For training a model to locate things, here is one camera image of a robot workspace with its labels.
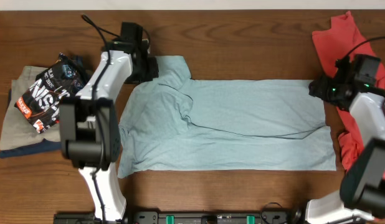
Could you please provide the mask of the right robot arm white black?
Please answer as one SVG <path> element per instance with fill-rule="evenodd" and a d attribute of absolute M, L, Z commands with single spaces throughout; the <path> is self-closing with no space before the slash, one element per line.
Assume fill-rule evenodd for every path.
<path fill-rule="evenodd" d="M 380 59 L 357 54 L 336 61 L 333 78 L 309 85 L 309 94 L 354 118 L 364 150 L 345 174 L 339 190 L 310 200 L 305 223 L 366 223 L 385 218 L 385 90 L 375 86 Z"/>

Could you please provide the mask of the light blue t-shirt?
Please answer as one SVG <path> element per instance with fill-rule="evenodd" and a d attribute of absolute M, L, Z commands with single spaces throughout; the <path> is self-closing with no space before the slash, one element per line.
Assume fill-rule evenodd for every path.
<path fill-rule="evenodd" d="M 118 176 L 144 170 L 336 170 L 323 102 L 307 80 L 194 80 L 181 56 L 132 91 Z"/>

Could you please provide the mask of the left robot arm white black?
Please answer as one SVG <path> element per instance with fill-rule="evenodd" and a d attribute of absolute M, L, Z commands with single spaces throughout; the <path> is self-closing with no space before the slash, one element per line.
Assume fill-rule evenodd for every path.
<path fill-rule="evenodd" d="M 115 102 L 124 84 L 158 76 L 150 35 L 123 22 L 120 34 L 103 42 L 100 63 L 87 84 L 59 106 L 62 155 L 72 162 L 93 198 L 92 213 L 57 213 L 54 223 L 126 223 L 126 198 L 116 174 L 121 139 Z"/>

